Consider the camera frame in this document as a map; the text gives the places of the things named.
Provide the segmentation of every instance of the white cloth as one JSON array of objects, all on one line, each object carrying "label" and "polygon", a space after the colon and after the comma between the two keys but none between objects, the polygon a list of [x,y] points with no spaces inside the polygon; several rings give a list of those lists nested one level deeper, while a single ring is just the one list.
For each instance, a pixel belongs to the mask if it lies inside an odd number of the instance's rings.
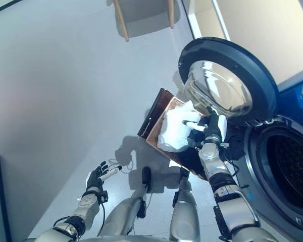
[{"label": "white cloth", "polygon": [[191,128],[183,120],[198,122],[201,116],[195,111],[192,101],[168,110],[164,115],[157,147],[168,152],[182,152],[188,148],[187,137]]}]

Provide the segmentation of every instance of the black cable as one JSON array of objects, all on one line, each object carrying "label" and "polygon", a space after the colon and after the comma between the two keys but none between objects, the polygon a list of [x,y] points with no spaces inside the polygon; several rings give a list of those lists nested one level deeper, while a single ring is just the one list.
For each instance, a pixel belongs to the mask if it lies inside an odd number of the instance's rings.
[{"label": "black cable", "polygon": [[102,208],[103,208],[103,221],[102,221],[102,225],[101,225],[101,228],[99,230],[99,233],[97,233],[97,236],[96,237],[99,237],[99,235],[101,234],[101,231],[103,229],[103,226],[105,224],[105,218],[106,218],[106,210],[105,210],[105,206],[103,205],[103,203],[101,203],[102,205]]},{"label": "black cable", "polygon": [[56,224],[57,224],[59,221],[61,221],[61,220],[63,220],[63,219],[67,219],[67,218],[69,218],[69,217],[70,217],[70,216],[66,216],[66,217],[63,217],[63,218],[59,218],[58,220],[55,221],[53,227],[55,227]]},{"label": "black cable", "polygon": [[238,174],[238,172],[239,172],[239,166],[237,166],[236,164],[234,164],[231,160],[226,160],[229,164],[231,164],[234,168],[236,168],[236,171],[235,171],[235,173],[234,174],[232,174],[231,176],[232,177],[234,177],[235,175],[237,175]]}]

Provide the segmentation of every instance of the cable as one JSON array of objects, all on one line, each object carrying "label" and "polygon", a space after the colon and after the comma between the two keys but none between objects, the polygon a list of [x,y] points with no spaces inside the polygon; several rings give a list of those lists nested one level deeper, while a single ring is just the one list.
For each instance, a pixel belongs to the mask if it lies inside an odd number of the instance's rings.
[{"label": "cable", "polygon": [[151,200],[152,200],[152,196],[153,196],[153,193],[150,195],[149,202],[148,202],[148,205],[147,205],[146,209],[147,209],[147,208],[149,207],[149,205],[150,205],[150,202],[151,202]]},{"label": "cable", "polygon": [[99,237],[99,235],[101,234],[101,231],[103,229],[103,226],[105,224],[105,218],[106,218],[106,210],[105,210],[105,206],[103,205],[103,203],[101,203],[102,205],[102,208],[103,208],[103,221],[102,221],[102,225],[101,225],[101,228],[99,230],[99,233],[97,233],[97,236],[96,237]]},{"label": "cable", "polygon": [[67,218],[69,218],[69,217],[70,217],[70,216],[66,216],[66,217],[63,217],[63,218],[60,218],[60,219],[56,220],[55,223],[54,223],[54,225],[53,225],[53,227],[55,227],[56,224],[57,224],[59,221],[64,220],[64,219],[67,219]]},{"label": "cable", "polygon": [[229,164],[231,164],[234,168],[236,168],[236,171],[235,171],[235,173],[234,174],[232,174],[231,176],[235,176],[235,175],[237,175],[238,174],[238,172],[239,172],[239,166],[237,166],[236,164],[234,164],[231,160],[226,160]]},{"label": "cable", "polygon": [[31,241],[31,242],[34,242],[37,238],[26,238],[26,239],[23,239],[22,242],[28,242],[28,241]]}]

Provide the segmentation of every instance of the chair leg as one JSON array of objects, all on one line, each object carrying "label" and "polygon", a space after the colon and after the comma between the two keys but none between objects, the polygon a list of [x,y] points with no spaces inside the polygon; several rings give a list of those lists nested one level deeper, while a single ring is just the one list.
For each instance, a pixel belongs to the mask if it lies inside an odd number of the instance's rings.
[{"label": "chair leg", "polygon": [[125,40],[129,41],[129,36],[128,36],[128,32],[127,32],[125,21],[123,20],[123,16],[122,16],[119,0],[113,0],[113,4],[115,6],[116,13],[117,13],[118,19],[120,21],[122,32],[123,32],[123,35],[125,37]]},{"label": "chair leg", "polygon": [[174,0],[168,0],[168,15],[170,19],[170,26],[174,28]]}]

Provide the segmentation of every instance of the gray floor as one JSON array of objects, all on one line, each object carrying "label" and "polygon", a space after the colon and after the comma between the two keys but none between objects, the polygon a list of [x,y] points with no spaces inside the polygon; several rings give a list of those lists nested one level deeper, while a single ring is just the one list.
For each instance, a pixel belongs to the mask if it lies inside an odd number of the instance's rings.
[{"label": "gray floor", "polygon": [[[103,160],[125,166],[105,184],[107,215],[149,165],[153,196],[135,232],[168,237],[178,170],[136,133],[160,88],[180,92],[177,61],[192,36],[180,1],[174,29],[167,1],[144,2],[121,1],[129,42],[110,0],[23,0],[0,12],[0,155],[14,241],[72,212]],[[219,241],[210,186],[190,181],[203,241]]]}]

